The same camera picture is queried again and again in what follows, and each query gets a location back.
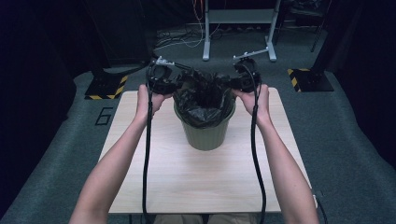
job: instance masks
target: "metal stand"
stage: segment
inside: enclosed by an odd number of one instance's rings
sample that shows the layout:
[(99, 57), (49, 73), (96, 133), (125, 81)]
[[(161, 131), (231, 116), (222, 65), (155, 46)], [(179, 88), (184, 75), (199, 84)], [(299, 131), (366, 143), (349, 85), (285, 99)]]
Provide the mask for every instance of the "metal stand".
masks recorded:
[(205, 45), (203, 60), (209, 60), (210, 53), (210, 23), (271, 23), (269, 35), (265, 37), (266, 48), (271, 62), (276, 61), (273, 45), (274, 30), (276, 27), (277, 14), (279, 12), (280, 0), (271, 9), (224, 9), (209, 10), (208, 0), (205, 0)]

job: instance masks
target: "wire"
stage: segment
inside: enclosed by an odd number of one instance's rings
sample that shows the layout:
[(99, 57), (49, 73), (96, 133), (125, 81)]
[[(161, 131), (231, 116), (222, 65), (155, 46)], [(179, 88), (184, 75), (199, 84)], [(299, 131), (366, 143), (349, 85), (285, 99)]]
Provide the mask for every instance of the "wire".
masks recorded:
[(198, 15), (197, 15), (196, 9), (195, 9), (197, 1), (192, 0), (192, 6), (194, 7), (195, 17), (198, 19), (198, 21), (200, 21), (204, 17), (204, 2), (203, 2), (203, 0), (201, 0), (200, 2), (201, 2), (201, 18), (198, 18)]
[(251, 154), (253, 156), (254, 167), (256, 168), (256, 175), (259, 179), (260, 189), (262, 190), (262, 217), (260, 220), (260, 224), (264, 223), (265, 220), (265, 207), (267, 205), (267, 196), (265, 194), (265, 186), (262, 182), (262, 172), (260, 170), (259, 160), (257, 159), (257, 151), (256, 151), (256, 121), (257, 121), (257, 110), (259, 108), (258, 101), (260, 93), (262, 92), (262, 85), (260, 84), (259, 93), (257, 93), (257, 86), (254, 81), (254, 76), (251, 74), (250, 70), (247, 68), (246, 65), (242, 64), (245, 67), (245, 70), (250, 74), (252, 83), (253, 83), (253, 91), (254, 91), (254, 106), (253, 106), (253, 113), (251, 115), (251, 127), (250, 127), (250, 142), (251, 142)]
[[(227, 6), (227, 0), (224, 0), (224, 9), (226, 9), (226, 6)], [(220, 25), (221, 25), (221, 23), (218, 23), (218, 26), (216, 27), (216, 29), (212, 32), (212, 34), (209, 35), (210, 38), (212, 38), (212, 35), (219, 29)]]
[(153, 64), (148, 66), (148, 70), (146, 71), (146, 80), (148, 87), (148, 119), (147, 119), (147, 130), (146, 130), (146, 156), (145, 156), (145, 164), (143, 167), (143, 197), (142, 197), (142, 209), (143, 215), (145, 217), (146, 223), (150, 224), (151, 221), (149, 219), (149, 214), (147, 212), (147, 182), (148, 182), (148, 169), (149, 169), (149, 150), (150, 150), (150, 137), (151, 137), (151, 121), (152, 121), (152, 89), (149, 85), (149, 73), (151, 71), (151, 67)]
[(171, 43), (173, 41), (183, 41), (183, 40), (187, 40), (191, 37), (194, 37), (195, 33), (193, 30), (187, 32), (183, 35), (176, 35), (176, 36), (170, 36), (170, 33), (168, 36), (165, 36), (166, 38), (163, 38), (162, 40), (159, 40), (157, 42), (157, 47), (161, 46), (161, 45), (165, 45), (167, 43)]
[(201, 40), (195, 40), (195, 41), (189, 41), (189, 42), (180, 42), (180, 43), (174, 43), (174, 44), (169, 44), (169, 45), (166, 45), (166, 46), (163, 46), (163, 47), (160, 47), (160, 48), (156, 48), (155, 50), (157, 50), (157, 49), (164, 49), (164, 48), (167, 48), (167, 47), (170, 47), (170, 46), (174, 46), (174, 45), (179, 45), (179, 44), (186, 44), (186, 43), (195, 43), (195, 42), (201, 42)]
[(169, 36), (171, 36), (171, 33), (169, 31), (166, 31), (166, 32), (162, 31), (162, 32), (159, 32), (157, 34), (157, 38), (158, 39), (166, 38), (166, 37), (169, 37)]
[(323, 215), (324, 223), (325, 223), (325, 224), (328, 224), (327, 216), (326, 216), (326, 213), (325, 213), (325, 211), (324, 211), (323, 205), (322, 205), (322, 203), (320, 202), (320, 199), (319, 199), (316, 195), (314, 195), (314, 197), (315, 197), (315, 199), (317, 200), (317, 203), (318, 203), (318, 205), (319, 205), (320, 211), (321, 211), (321, 213), (322, 213), (322, 215)]

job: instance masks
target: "person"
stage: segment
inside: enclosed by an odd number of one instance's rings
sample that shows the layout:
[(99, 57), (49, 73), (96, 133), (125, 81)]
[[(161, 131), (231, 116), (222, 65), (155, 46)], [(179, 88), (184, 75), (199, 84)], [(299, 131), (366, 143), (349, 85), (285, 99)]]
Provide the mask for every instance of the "person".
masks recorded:
[[(286, 223), (318, 223), (318, 214), (311, 189), (271, 121), (268, 86), (262, 84), (258, 88), (261, 89), (258, 99), (257, 126), (262, 133), (282, 216)], [(251, 115), (255, 104), (254, 93), (233, 90), (233, 94), (242, 100), (247, 112)], [(163, 101), (171, 96), (172, 94), (153, 93), (153, 114), (160, 109)], [(70, 224), (107, 223), (110, 206), (128, 172), (134, 151), (146, 128), (148, 101), (148, 89), (145, 85), (141, 85), (137, 92), (137, 107), (133, 121), (88, 176), (79, 194), (78, 202), (69, 221)], [(230, 216), (233, 216), (233, 219), (241, 217), (244, 220), (241, 223), (256, 222), (255, 218), (244, 214), (213, 215), (211, 216), (213, 220), (210, 218), (209, 222), (236, 223), (227, 222), (230, 220)], [(154, 223), (174, 224), (175, 220), (184, 220), (184, 223), (202, 223), (202, 220), (197, 216), (188, 215), (157, 216)]]

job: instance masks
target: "gray carpet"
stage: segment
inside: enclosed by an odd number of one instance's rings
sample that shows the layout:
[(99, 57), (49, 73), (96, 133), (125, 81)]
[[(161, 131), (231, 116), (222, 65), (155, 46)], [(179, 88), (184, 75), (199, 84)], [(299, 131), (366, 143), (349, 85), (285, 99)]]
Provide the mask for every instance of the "gray carpet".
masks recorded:
[[(165, 59), (208, 72), (234, 72), (233, 56), (260, 50), (264, 33), (224, 35), (212, 41), (210, 61), (202, 61), (203, 42), (190, 48), (185, 44), (157, 49)], [(295, 92), (288, 68), (309, 68), (317, 50), (310, 52), (314, 35), (284, 30), (276, 46), (277, 61), (263, 53), (258, 63), (263, 82), (278, 89), (306, 171), (315, 191), (323, 192), (321, 202), (329, 223), (395, 223), (395, 170), (380, 158), (358, 127), (352, 108), (332, 73), (326, 73), (332, 92)], [(112, 68), (122, 71), (126, 68)], [(129, 75), (124, 90), (137, 90), (145, 70)], [(92, 74), (75, 78), (78, 92), (66, 120), (19, 196), (0, 221), (8, 223), (67, 223), (78, 193), (97, 163), (110, 124), (95, 126), (103, 107), (113, 118), (119, 99), (84, 100)], [(280, 214), (268, 214), (267, 223), (283, 223)], [(140, 223), (141, 216), (110, 215), (109, 223)]]

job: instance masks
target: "black curtain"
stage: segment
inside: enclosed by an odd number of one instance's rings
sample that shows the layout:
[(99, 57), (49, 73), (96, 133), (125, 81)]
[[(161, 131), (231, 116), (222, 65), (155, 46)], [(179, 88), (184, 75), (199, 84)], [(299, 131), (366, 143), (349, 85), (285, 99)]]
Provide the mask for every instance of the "black curtain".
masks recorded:
[[(150, 0), (152, 10), (157, 15), (159, 29), (170, 28), (173, 26), (183, 25), (187, 22), (197, 22), (194, 14), (193, 0)], [(205, 0), (196, 0), (195, 10), (198, 17), (205, 20)], [(276, 0), (209, 0), (209, 8), (223, 9), (226, 3), (227, 9), (253, 9), (253, 8), (272, 8)]]
[(334, 72), (361, 130), (396, 167), (396, 4), (339, 1), (313, 66)]
[(47, 150), (88, 70), (59, 1), (0, 2), (0, 217)]

